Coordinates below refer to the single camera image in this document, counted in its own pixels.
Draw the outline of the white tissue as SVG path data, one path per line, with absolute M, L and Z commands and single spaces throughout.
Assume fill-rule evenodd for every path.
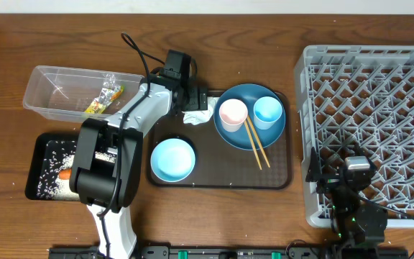
M 214 114 L 214 109 L 218 100 L 218 97 L 209 96 L 207 98 L 207 110 L 183 112 L 183 123 L 191 125 L 207 123 Z

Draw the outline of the pink cup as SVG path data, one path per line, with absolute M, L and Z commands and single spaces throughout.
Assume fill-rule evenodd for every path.
M 220 105 L 218 113 L 222 127 L 227 132 L 236 132 L 247 119 L 248 108 L 239 99 L 228 99 Z

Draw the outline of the light blue bowl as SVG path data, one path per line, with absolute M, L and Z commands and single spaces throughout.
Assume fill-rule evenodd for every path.
M 157 144 L 150 157 L 152 172 L 162 181 L 174 183 L 187 178 L 196 165 L 193 147 L 180 138 Z

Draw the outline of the yellow snack wrapper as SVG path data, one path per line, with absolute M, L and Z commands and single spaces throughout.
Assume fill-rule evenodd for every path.
M 87 114 L 102 114 L 114 100 L 119 98 L 125 87 L 117 83 L 116 75 L 107 73 L 103 81 L 102 89 L 98 97 L 94 98 L 88 108 Z

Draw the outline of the white rice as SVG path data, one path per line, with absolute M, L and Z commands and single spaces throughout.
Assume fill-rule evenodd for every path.
M 46 144 L 40 176 L 35 189 L 40 200 L 79 201 L 79 195 L 70 190 L 69 180 L 60 180 L 58 173 L 72 169 L 76 141 L 50 140 Z

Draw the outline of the orange carrot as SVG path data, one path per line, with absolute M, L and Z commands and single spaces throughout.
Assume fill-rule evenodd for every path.
M 58 178 L 60 180 L 69 180 L 71 176 L 72 170 L 70 168 L 63 169 L 58 173 Z

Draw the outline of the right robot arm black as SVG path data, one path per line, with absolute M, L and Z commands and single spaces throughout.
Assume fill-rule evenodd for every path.
M 359 192 L 371 184 L 377 166 L 358 145 L 335 173 L 323 173 L 314 148 L 305 180 L 316 184 L 316 193 L 328 194 L 332 201 L 331 229 L 339 235 L 321 249 L 318 258 L 378 258 L 377 245 L 385 240 L 387 212 L 362 203 Z

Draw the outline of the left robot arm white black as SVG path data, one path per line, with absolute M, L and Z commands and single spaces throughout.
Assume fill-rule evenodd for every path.
M 192 78 L 149 74 L 115 114 L 82 123 L 69 184 L 94 216 L 99 255 L 130 258 L 136 247 L 130 204 L 139 186 L 145 135 L 171 111 L 207 109 L 207 93 Z

